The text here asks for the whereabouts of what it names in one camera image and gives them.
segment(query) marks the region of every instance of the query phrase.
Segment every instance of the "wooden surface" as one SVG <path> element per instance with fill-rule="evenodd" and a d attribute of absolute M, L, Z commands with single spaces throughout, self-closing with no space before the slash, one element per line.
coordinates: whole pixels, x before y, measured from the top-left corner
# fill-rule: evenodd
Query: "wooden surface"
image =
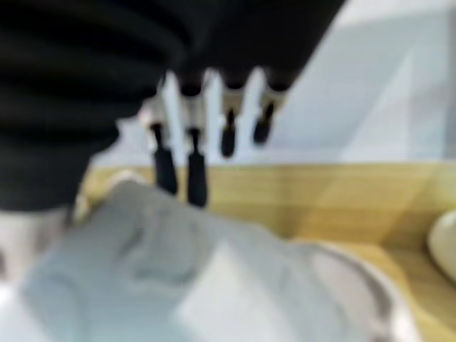
<path fill-rule="evenodd" d="M 94 170 L 86 192 L 99 198 L 118 170 Z M 283 237 L 419 249 L 435 219 L 456 208 L 456 165 L 221 167 L 209 178 L 211 211 Z"/>
<path fill-rule="evenodd" d="M 90 172 L 92 202 L 120 169 Z M 146 178 L 147 168 L 137 169 Z M 185 175 L 179 172 L 181 200 Z M 456 165 L 221 167 L 209 210 L 292 239 L 322 239 L 373 262 L 403 291 L 426 342 L 456 342 L 456 286 L 430 260 L 427 232 L 456 208 Z"/>

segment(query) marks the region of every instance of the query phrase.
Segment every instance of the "white wall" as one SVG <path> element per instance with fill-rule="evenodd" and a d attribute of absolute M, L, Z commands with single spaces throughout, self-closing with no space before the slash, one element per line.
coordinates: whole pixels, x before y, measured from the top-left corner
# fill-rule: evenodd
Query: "white wall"
<path fill-rule="evenodd" d="M 456 1 L 349 0 L 291 92 L 266 148 L 251 142 L 262 74 L 249 83 L 237 153 L 228 163 L 441 160 L 456 156 Z M 219 155 L 219 80 L 207 92 L 208 158 Z M 165 91 L 175 159 L 185 160 L 175 82 Z M 149 165 L 143 129 L 95 161 Z"/>

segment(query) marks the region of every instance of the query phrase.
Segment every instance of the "white fabric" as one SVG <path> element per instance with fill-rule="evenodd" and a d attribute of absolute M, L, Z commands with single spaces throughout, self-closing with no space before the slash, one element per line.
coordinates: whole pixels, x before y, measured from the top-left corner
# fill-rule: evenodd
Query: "white fabric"
<path fill-rule="evenodd" d="M 0 286 L 0 341 L 56 342 L 47 336 L 14 288 Z"/>

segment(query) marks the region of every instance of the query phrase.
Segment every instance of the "black sleeve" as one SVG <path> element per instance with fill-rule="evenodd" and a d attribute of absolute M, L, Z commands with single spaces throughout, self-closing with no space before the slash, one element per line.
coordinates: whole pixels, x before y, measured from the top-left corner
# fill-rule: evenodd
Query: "black sleeve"
<path fill-rule="evenodd" d="M 168 68 L 232 0 L 0 0 L 0 209 L 70 204 Z"/>

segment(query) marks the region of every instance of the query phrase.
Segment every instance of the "white object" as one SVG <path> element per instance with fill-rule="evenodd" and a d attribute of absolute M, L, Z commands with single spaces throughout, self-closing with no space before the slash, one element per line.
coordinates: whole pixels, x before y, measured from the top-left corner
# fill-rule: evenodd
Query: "white object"
<path fill-rule="evenodd" d="M 430 231 L 427 244 L 435 262 L 456 281 L 456 211 L 439 218 Z"/>
<path fill-rule="evenodd" d="M 327 266 L 340 276 L 321 273 Z M 378 274 L 328 247 L 289 244 L 126 182 L 19 293 L 52 342 L 420 342 L 400 294 Z M 352 288 L 366 300 L 341 301 Z M 0 306 L 4 318 L 8 310 Z M 0 341 L 20 341 L 23 331 L 3 333 Z"/>

